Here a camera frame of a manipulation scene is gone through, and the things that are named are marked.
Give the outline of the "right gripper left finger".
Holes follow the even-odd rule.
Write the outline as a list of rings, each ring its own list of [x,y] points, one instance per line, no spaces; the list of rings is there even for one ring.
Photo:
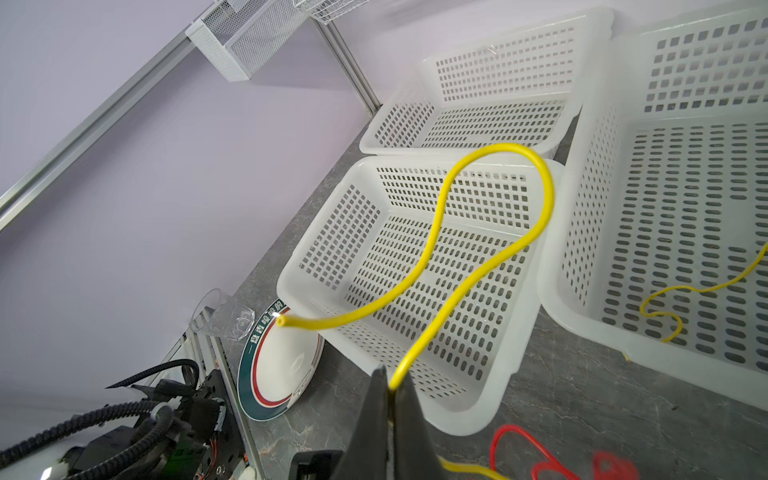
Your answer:
[[[386,478],[389,401],[386,369],[380,366],[371,374],[352,438],[333,471],[332,479]]]

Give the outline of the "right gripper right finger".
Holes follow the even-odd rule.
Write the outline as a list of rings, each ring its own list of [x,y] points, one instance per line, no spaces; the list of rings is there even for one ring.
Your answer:
[[[391,395],[394,478],[448,479],[429,436],[418,394],[410,374]]]

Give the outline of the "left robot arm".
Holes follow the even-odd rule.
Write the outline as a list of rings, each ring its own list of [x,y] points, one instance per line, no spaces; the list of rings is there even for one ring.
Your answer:
[[[93,427],[116,428],[69,448],[44,479],[254,479],[222,374],[192,359],[167,361],[113,385],[138,400],[63,421],[1,452],[1,467],[26,460]]]

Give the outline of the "white plate green rim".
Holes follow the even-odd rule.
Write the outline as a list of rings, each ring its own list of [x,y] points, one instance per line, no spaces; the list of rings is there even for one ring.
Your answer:
[[[290,311],[276,299],[256,320],[235,376],[242,412],[266,422],[290,409],[305,392],[319,365],[324,338],[314,331],[279,327]]]

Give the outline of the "clear glass cup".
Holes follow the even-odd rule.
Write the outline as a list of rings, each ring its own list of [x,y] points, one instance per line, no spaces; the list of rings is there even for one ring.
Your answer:
[[[243,340],[256,323],[255,312],[221,289],[210,290],[193,311],[189,328],[231,342]]]

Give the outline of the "front white plastic basket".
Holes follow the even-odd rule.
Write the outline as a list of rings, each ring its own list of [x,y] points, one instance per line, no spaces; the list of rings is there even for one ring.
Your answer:
[[[455,154],[366,157],[346,173],[294,249],[277,294],[302,318],[361,308],[416,266]],[[525,157],[497,153],[452,184],[438,242],[417,281],[383,309],[324,332],[366,372],[393,372],[461,282],[536,224],[542,180]],[[522,363],[540,300],[542,242],[472,287],[410,370],[425,419],[454,436],[485,428]]]

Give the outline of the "back right white basket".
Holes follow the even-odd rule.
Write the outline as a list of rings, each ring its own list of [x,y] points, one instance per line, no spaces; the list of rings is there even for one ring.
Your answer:
[[[767,406],[767,5],[610,40],[543,243],[547,313],[628,359]]]

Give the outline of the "back left white basket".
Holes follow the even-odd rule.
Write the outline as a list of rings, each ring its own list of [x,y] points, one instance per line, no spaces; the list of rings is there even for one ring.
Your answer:
[[[369,155],[468,153],[518,143],[550,158],[586,98],[586,66],[613,33],[595,7],[428,57],[362,136]]]

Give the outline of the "white mesh wall box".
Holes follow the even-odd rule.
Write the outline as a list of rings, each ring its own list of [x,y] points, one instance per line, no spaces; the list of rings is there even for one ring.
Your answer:
[[[248,81],[308,19],[285,0],[217,0],[185,30],[230,83]]]

